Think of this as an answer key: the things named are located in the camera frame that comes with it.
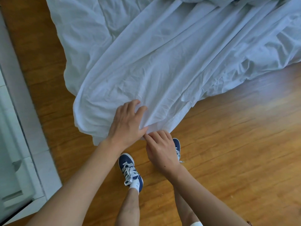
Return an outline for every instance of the wooden floor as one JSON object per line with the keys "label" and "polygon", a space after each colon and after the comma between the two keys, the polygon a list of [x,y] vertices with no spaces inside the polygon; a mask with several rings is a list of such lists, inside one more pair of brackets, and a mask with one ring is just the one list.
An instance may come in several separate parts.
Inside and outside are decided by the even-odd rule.
{"label": "wooden floor", "polygon": [[[0,0],[11,39],[65,183],[94,150],[74,127],[65,56],[45,0]],[[301,64],[200,101],[172,132],[182,160],[207,189],[253,225],[301,225]],[[126,150],[145,186],[141,225],[180,225],[171,184],[149,162],[145,143]],[[113,225],[127,192],[117,165],[84,225]],[[24,225],[30,217],[11,225]]]}

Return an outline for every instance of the white sock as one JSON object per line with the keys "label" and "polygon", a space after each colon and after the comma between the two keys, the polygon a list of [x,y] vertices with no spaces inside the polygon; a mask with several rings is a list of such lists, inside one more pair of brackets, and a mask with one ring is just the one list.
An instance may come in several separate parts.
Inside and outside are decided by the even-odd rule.
{"label": "white sock", "polygon": [[138,190],[139,193],[139,188],[140,188],[139,179],[133,180],[133,182],[130,184],[130,188],[135,188],[136,190]]}

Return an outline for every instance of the shoelace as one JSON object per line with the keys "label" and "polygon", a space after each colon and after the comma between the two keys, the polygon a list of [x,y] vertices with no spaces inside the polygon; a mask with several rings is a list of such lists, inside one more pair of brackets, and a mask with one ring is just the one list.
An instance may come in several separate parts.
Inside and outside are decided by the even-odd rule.
{"label": "shoelace", "polygon": [[175,147],[175,151],[177,152],[178,160],[182,163],[183,161],[180,160],[181,154],[180,154],[180,152],[178,151],[178,148],[177,148],[177,147]]}
{"label": "shoelace", "polygon": [[124,184],[126,186],[130,185],[133,182],[134,177],[139,176],[138,172],[134,171],[134,169],[135,169],[135,167],[134,167],[133,163],[127,163],[127,162],[123,163],[122,172],[123,172],[123,175],[126,177],[126,180],[124,182]]}

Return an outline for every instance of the bed sheet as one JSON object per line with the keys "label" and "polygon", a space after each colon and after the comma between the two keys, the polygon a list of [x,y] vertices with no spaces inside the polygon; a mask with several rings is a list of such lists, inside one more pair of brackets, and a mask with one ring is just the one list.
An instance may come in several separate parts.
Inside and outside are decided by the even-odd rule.
{"label": "bed sheet", "polygon": [[75,125],[97,145],[115,110],[172,131],[198,100],[301,60],[301,1],[47,0],[64,47]]}

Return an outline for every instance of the blue sneaker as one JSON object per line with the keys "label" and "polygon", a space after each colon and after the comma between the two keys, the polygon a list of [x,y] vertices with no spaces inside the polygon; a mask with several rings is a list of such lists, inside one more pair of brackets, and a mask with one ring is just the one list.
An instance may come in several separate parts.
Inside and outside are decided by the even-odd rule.
{"label": "blue sneaker", "polygon": [[133,158],[128,153],[123,153],[119,156],[118,164],[126,178],[124,184],[130,188],[135,188],[140,193],[143,187],[143,179],[136,171]]}
{"label": "blue sneaker", "polygon": [[173,138],[172,139],[173,142],[175,143],[175,151],[177,152],[177,156],[178,156],[178,160],[180,161],[181,158],[181,145],[180,145],[180,141],[177,138]]}

